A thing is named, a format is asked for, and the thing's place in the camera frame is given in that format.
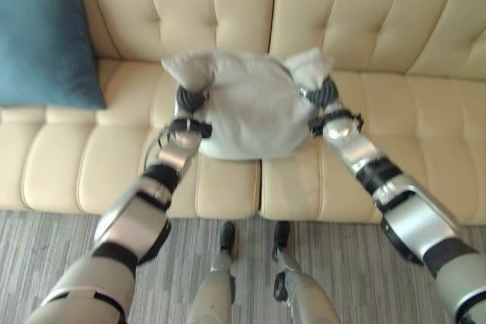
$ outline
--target striped carpet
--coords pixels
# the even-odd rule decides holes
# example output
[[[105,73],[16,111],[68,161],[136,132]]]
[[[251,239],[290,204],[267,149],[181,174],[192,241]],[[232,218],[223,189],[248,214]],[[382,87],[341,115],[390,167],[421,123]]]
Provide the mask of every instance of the striped carpet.
[[[0,212],[0,322],[22,323],[89,246],[96,216]],[[183,323],[206,275],[222,222],[176,220],[159,257],[142,266],[130,324]],[[291,323],[273,301],[274,222],[236,222],[235,324]],[[486,228],[466,228],[486,248]],[[426,271],[406,263],[375,225],[292,224],[291,247],[303,271],[327,290],[347,324],[450,324]]]

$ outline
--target beige leather sofa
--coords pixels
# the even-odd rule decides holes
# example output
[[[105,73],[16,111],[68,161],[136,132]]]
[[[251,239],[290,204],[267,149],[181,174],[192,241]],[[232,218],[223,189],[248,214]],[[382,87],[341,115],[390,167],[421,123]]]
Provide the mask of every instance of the beige leather sofa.
[[[0,208],[102,213],[172,117],[159,59],[218,47],[335,60],[364,132],[465,224],[486,222],[486,0],[84,0],[108,108],[0,108]],[[324,143],[285,159],[199,155],[173,217],[376,222]]]

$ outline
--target blue pillow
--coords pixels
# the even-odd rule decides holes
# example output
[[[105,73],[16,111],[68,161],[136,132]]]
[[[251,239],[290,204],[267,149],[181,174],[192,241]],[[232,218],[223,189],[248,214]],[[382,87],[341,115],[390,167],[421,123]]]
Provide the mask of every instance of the blue pillow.
[[[81,0],[0,0],[0,105],[105,108]]]

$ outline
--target pillowcase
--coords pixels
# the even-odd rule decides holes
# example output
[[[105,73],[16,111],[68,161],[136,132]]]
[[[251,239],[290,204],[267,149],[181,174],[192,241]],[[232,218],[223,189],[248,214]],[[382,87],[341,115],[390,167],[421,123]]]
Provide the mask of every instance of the pillowcase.
[[[0,105],[105,107],[81,0],[0,0]]]
[[[319,49],[287,61],[269,55],[189,52],[163,59],[162,65],[188,91],[209,92],[194,113],[213,126],[200,151],[232,160],[291,155],[311,136],[308,122],[318,113],[298,88],[320,89],[331,71]]]

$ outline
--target sofa backrest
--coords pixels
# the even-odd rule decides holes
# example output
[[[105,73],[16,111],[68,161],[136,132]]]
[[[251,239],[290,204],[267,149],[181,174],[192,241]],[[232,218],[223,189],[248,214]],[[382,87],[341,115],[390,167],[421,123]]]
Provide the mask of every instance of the sofa backrest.
[[[486,0],[84,0],[96,53],[157,61],[189,49],[286,56],[322,47],[336,68],[486,79]]]
[[[270,52],[336,68],[486,77],[486,0],[275,0]]]

